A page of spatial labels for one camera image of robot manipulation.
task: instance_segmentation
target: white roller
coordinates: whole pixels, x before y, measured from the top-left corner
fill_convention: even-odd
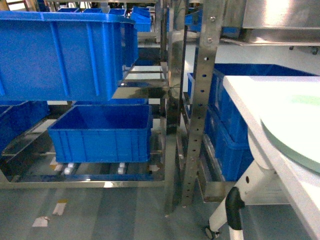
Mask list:
[[[68,163],[68,168],[73,169],[75,167],[74,163]]]
[[[71,171],[72,171],[72,168],[66,167],[66,168],[64,169],[64,174],[65,174],[65,175],[70,175],[70,174],[71,174]]]
[[[118,168],[118,174],[125,174],[125,169],[123,167]]]

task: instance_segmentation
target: white table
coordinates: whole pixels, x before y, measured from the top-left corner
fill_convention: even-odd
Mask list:
[[[256,191],[270,181],[273,178],[271,172],[276,172],[284,185],[283,191],[307,232],[313,239],[320,239],[320,174],[295,163],[278,151],[267,138],[260,118],[261,105],[267,103],[275,93],[285,92],[292,84],[297,83],[301,85],[301,89],[307,85],[319,88],[320,93],[320,77],[226,76],[224,78],[224,88],[248,125],[252,140],[250,148],[255,152],[253,153],[255,160],[235,186],[239,188],[242,200],[246,201],[250,197],[250,192]],[[253,182],[247,183],[247,176]],[[218,232],[226,221],[224,200],[210,217],[210,229]]]

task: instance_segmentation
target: paper scrap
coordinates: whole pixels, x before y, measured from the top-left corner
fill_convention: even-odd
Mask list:
[[[149,165],[149,170],[152,172],[156,172],[160,169],[157,165]]]
[[[62,164],[58,164],[58,165],[55,166],[54,170],[55,170],[56,172],[59,172],[59,171],[62,170],[62,167],[63,167]]]
[[[48,227],[49,220],[47,216],[40,216],[34,220],[32,227]]]
[[[52,170],[55,170],[56,166],[58,165],[59,163],[57,163],[57,158],[54,156],[50,162],[50,168]]]
[[[52,214],[61,216],[64,213],[64,210],[66,208],[67,202],[68,202],[67,199],[60,199],[57,202]]]

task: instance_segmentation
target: gray floor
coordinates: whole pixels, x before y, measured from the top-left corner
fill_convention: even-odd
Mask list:
[[[193,71],[194,45],[187,46],[185,72]],[[320,57],[288,47],[221,46],[218,63],[275,63],[320,74]],[[62,216],[52,212],[67,199]],[[203,227],[217,203],[203,203],[196,189],[192,206],[163,213],[163,188],[28,189],[0,191],[0,240],[205,240]],[[50,218],[48,227],[32,227]],[[246,240],[307,240],[289,205],[248,206],[242,211]],[[228,240],[228,226],[221,240]]]

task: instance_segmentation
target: table leg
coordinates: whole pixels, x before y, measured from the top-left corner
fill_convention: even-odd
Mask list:
[[[256,161],[253,161],[241,176],[241,178],[234,185],[234,188],[238,189],[240,200],[245,203],[252,194],[254,194],[258,189],[266,186],[271,181],[271,179],[276,176],[277,174],[273,169],[262,168],[257,164]],[[207,235],[208,231],[211,232],[213,236],[213,238],[211,239],[219,236],[219,229],[227,222],[226,200],[228,196],[220,203],[218,208],[209,218],[209,229],[206,230],[206,232]]]

